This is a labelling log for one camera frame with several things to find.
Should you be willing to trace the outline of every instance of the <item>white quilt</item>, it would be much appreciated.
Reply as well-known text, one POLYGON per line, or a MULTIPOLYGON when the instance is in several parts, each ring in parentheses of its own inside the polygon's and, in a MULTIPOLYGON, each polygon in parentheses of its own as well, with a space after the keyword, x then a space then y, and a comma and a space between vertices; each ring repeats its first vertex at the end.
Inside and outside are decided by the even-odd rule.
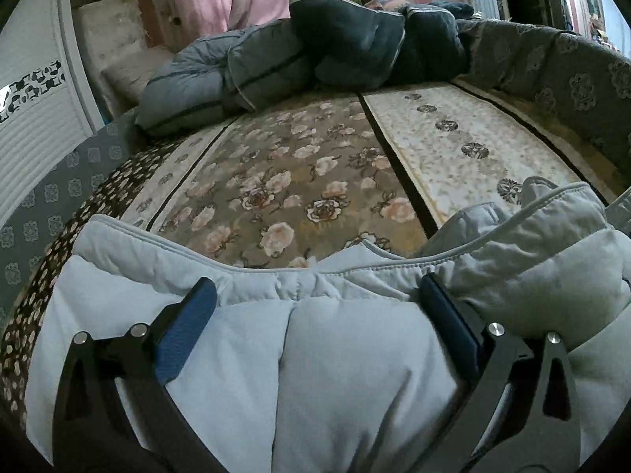
POLYGON ((366 243, 284 270, 225 266, 96 216, 35 345, 28 436, 52 460, 56 390, 77 331, 122 335, 205 276, 218 308, 168 390, 231 473, 406 471, 452 415, 461 386, 415 303, 420 278, 434 271, 487 321, 563 337, 585 460, 631 397, 631 240, 615 228, 629 224, 628 200, 606 210, 585 183, 531 178, 518 214, 492 203, 460 212, 417 259, 366 243))

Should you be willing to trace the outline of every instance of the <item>blue gripper pad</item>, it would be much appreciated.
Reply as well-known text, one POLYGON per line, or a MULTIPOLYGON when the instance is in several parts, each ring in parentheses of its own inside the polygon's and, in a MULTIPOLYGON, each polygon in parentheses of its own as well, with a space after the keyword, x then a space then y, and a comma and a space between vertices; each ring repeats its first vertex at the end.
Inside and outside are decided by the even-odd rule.
POLYGON ((184 305, 155 349, 153 372, 159 384, 175 379, 217 307, 215 283, 203 277, 180 303, 184 305))

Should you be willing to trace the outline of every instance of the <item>silver pin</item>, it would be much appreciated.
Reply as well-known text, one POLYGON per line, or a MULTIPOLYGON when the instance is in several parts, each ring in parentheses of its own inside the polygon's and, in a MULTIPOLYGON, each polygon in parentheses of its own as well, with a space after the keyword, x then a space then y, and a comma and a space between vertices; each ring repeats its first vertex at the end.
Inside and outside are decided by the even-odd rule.
POLYGON ((85 331, 78 332, 73 338, 73 342, 77 345, 83 345, 88 340, 88 333, 85 331))
POLYGON ((556 332, 548 332, 548 341, 550 343, 561 343, 561 337, 556 332))
POLYGON ((136 325, 133 325, 131 329, 129 329, 130 334, 134 338, 143 337, 145 334, 147 334, 147 331, 149 331, 149 328, 147 327, 146 324, 136 324, 136 325))
POLYGON ((504 334, 504 325, 493 322, 493 324, 488 325, 488 331, 493 336, 502 336, 504 334))

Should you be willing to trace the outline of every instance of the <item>bed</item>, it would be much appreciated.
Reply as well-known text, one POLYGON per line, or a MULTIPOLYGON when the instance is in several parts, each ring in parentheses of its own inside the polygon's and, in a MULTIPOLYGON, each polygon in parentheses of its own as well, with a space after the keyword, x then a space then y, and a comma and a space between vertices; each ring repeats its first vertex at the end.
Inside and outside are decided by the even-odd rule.
MULTIPOLYGON (((47 303, 95 214, 227 265, 306 268, 362 240, 413 257, 465 207, 491 200, 517 212, 521 182, 530 176, 559 185, 587 181, 604 205, 612 202, 631 184, 624 125, 631 64, 547 30, 463 25, 471 71, 451 83, 310 92, 150 143, 138 141, 132 112, 88 139, 58 169, 79 164, 81 154, 89 158, 90 141, 121 153, 51 232, 30 278, 12 285, 20 293, 0 344, 2 397, 11 413, 26 421, 28 367, 47 303)), ((36 192, 50 184, 43 180, 36 192)))

